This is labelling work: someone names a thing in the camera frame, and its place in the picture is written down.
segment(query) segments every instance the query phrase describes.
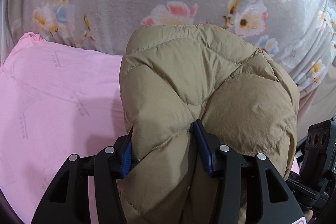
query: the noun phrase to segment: bed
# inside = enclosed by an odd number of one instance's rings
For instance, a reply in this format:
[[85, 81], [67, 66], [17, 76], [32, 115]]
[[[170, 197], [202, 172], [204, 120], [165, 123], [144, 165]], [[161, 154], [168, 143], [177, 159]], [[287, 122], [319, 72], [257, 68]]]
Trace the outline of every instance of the bed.
[[0, 0], [0, 10], [1, 65], [26, 32], [120, 56], [141, 25], [212, 23], [265, 50], [295, 81], [298, 140], [336, 112], [336, 0]]

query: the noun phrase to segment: pink blanket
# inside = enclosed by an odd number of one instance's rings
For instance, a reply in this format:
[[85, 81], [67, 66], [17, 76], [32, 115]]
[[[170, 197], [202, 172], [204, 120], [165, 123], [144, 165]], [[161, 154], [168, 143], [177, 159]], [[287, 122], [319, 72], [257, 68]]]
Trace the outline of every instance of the pink blanket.
[[70, 154], [94, 155], [126, 134], [121, 58], [26, 33], [0, 68], [0, 188], [24, 223]]

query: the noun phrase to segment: puffer jacket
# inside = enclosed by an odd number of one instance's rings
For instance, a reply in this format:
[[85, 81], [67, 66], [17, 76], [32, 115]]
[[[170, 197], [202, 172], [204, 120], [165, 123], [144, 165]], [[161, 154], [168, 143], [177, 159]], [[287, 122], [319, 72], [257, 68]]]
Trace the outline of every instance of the puffer jacket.
[[209, 223], [218, 181], [204, 172], [189, 133], [198, 118], [221, 143], [263, 152], [288, 176], [299, 91], [262, 49], [210, 24], [141, 27], [119, 80], [126, 129], [133, 127], [135, 164], [118, 181], [129, 224]]

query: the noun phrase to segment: camera lens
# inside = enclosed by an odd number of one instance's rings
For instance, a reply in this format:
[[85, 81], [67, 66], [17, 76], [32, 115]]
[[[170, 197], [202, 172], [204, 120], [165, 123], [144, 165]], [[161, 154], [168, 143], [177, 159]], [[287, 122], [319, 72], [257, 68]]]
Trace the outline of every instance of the camera lens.
[[321, 145], [323, 146], [326, 142], [327, 139], [327, 134], [323, 132], [322, 137], [321, 137]]
[[315, 133], [314, 138], [313, 138], [313, 145], [316, 146], [319, 141], [319, 134]]

